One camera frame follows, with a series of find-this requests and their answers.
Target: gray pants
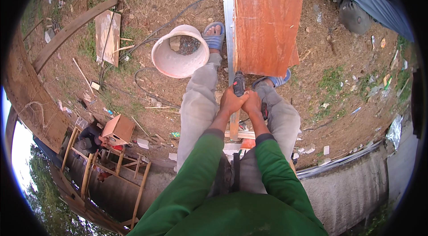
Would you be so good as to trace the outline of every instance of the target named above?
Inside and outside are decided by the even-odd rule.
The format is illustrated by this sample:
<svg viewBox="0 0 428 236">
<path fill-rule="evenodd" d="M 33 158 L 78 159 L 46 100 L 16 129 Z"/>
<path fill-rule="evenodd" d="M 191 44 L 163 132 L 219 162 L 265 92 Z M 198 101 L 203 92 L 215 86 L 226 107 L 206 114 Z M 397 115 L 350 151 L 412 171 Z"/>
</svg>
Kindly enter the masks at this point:
<svg viewBox="0 0 428 236">
<path fill-rule="evenodd" d="M 219 54 L 210 54 L 208 63 L 197 69 L 187 84 L 180 109 L 181 136 L 177 151 L 177 170 L 181 168 L 196 141 L 211 125 L 217 114 L 218 105 L 214 92 L 217 84 L 217 69 L 221 59 Z M 266 83 L 257 84 L 255 91 L 262 102 L 267 104 L 267 127 L 289 161 L 300 127 L 300 116 L 290 103 L 281 98 L 275 89 Z M 241 160 L 240 190 L 266 193 L 261 182 L 255 148 L 248 151 Z"/>
</svg>

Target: plastic wrapper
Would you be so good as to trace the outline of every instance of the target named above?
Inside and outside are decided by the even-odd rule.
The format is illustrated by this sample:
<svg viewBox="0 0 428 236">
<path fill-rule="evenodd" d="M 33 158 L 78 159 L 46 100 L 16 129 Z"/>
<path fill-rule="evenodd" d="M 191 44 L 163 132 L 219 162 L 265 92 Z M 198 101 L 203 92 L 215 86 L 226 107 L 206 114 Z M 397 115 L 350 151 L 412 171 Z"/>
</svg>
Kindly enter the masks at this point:
<svg viewBox="0 0 428 236">
<path fill-rule="evenodd" d="M 394 149 L 398 150 L 400 138 L 401 138 L 401 121 L 403 120 L 403 116 L 397 115 L 397 117 L 393 120 L 393 123 L 389 127 L 389 131 L 387 134 L 387 139 L 392 141 L 394 144 Z"/>
</svg>

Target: white bucket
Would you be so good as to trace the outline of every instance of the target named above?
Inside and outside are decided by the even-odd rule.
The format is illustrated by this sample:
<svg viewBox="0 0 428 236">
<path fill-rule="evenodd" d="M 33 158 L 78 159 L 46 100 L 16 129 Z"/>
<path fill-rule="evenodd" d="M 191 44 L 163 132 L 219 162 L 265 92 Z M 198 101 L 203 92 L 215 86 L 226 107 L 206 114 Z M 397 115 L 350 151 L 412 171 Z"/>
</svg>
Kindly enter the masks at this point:
<svg viewBox="0 0 428 236">
<path fill-rule="evenodd" d="M 171 49 L 169 39 L 179 35 L 188 35 L 201 42 L 197 51 L 190 55 L 177 54 Z M 175 27 L 169 34 L 164 35 L 154 44 L 152 49 L 152 62 L 159 72 L 173 78 L 186 78 L 192 76 L 196 69 L 204 66 L 210 57 L 210 51 L 198 29 L 191 25 Z"/>
</svg>

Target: gray cap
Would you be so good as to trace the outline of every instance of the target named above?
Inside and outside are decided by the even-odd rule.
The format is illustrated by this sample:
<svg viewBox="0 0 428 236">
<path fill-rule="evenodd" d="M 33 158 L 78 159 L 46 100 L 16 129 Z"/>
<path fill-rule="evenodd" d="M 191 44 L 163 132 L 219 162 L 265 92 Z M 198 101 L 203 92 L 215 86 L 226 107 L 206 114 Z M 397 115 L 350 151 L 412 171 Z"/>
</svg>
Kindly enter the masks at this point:
<svg viewBox="0 0 428 236">
<path fill-rule="evenodd" d="M 372 26 L 372 17 L 352 0 L 337 0 L 339 17 L 349 31 L 363 35 Z"/>
<path fill-rule="evenodd" d="M 79 140 L 79 148 L 81 148 L 82 150 L 87 150 L 90 147 L 92 147 L 92 142 L 88 137 L 84 137 Z"/>
</svg>

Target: man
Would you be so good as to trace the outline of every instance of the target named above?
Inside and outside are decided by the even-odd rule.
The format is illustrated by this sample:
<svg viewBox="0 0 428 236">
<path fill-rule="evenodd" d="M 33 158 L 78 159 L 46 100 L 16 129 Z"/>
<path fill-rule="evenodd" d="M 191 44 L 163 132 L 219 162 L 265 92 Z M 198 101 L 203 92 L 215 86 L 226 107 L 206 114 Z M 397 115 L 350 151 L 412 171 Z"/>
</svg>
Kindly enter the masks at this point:
<svg viewBox="0 0 428 236">
<path fill-rule="evenodd" d="M 217 113 L 214 91 L 224 25 L 212 23 L 203 37 L 210 58 L 194 72 L 183 96 L 178 174 L 128 235 L 326 235 L 287 162 L 300 117 L 274 89 L 284 79 L 260 79 L 254 85 L 256 92 L 247 90 L 241 97 L 230 86 Z M 261 102 L 267 103 L 268 126 Z M 240 162 L 239 191 L 207 198 L 227 123 L 241 108 L 253 124 L 256 147 Z"/>
<path fill-rule="evenodd" d="M 101 137 L 101 128 L 97 126 L 98 121 L 93 121 L 78 136 L 79 148 L 89 153 L 96 153 L 100 148 L 108 144 L 108 139 Z"/>
<path fill-rule="evenodd" d="M 372 19 L 414 42 L 412 28 L 401 0 L 333 0 L 339 6 L 339 17 L 349 31 L 362 35 Z"/>
</svg>

